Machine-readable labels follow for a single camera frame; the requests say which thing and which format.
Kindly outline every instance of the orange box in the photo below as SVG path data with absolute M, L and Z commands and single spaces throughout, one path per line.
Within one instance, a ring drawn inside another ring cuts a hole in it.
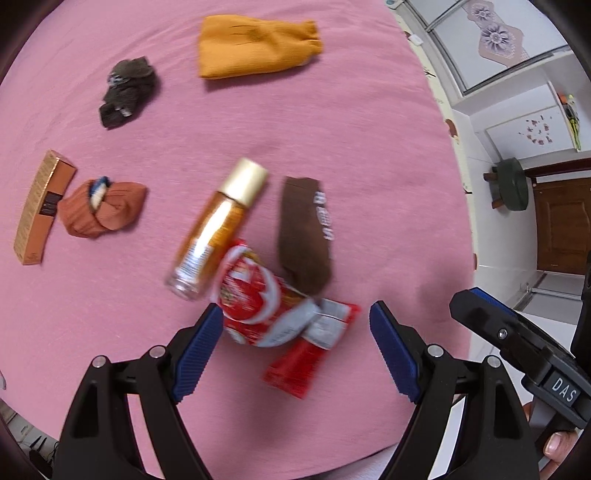
M 57 213 L 57 202 L 64 196 L 76 168 L 53 150 L 47 150 L 29 190 L 18 222 L 14 251 L 23 265 L 36 265 L 43 259 L 45 242 Z

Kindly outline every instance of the plastic wrapper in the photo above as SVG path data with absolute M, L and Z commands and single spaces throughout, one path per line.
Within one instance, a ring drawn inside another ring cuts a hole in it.
M 322 310 L 291 349 L 273 362 L 263 380 L 304 398 L 326 354 L 335 347 L 359 313 L 357 305 L 322 300 Z
M 260 347 L 294 339 L 320 313 L 313 299 L 265 268 L 241 240 L 222 260 L 212 301 L 222 308 L 224 328 L 235 341 Z

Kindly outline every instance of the flower decoration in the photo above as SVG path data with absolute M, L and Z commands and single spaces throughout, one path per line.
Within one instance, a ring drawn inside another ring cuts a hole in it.
M 492 20 L 492 11 L 486 5 L 474 4 L 472 6 L 472 15 L 479 21 Z
M 511 34 L 497 23 L 482 28 L 480 36 L 486 47 L 495 53 L 504 53 L 512 47 Z

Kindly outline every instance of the glass bottle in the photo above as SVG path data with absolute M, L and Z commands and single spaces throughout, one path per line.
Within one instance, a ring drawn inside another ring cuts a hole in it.
M 266 179 L 259 164 L 247 158 L 238 162 L 178 250 L 166 280 L 173 292 L 193 300 L 207 286 Z

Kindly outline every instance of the mustard yellow sock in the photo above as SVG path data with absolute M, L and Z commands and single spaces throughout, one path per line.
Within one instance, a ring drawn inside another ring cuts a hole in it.
M 199 75 L 207 79 L 271 73 L 307 63 L 322 52 L 316 23 L 212 15 L 199 36 Z

